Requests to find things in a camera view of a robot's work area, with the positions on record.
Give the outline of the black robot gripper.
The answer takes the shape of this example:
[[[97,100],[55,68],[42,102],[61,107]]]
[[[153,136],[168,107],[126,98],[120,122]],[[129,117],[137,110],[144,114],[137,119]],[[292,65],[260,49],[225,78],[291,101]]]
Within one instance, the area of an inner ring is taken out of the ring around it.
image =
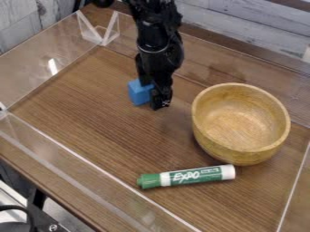
[[[184,60],[184,48],[178,42],[169,42],[164,46],[150,46],[138,43],[134,56],[137,79],[141,86],[153,84],[149,92],[149,107],[153,111],[170,104],[172,74]]]

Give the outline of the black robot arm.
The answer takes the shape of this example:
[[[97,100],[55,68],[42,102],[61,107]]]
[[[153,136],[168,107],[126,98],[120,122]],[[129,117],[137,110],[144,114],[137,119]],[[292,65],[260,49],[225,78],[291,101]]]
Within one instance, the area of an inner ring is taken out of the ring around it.
[[[173,97],[173,73],[184,61],[178,27],[182,15],[174,0],[120,0],[136,27],[134,68],[141,86],[152,85],[149,108],[168,107]]]

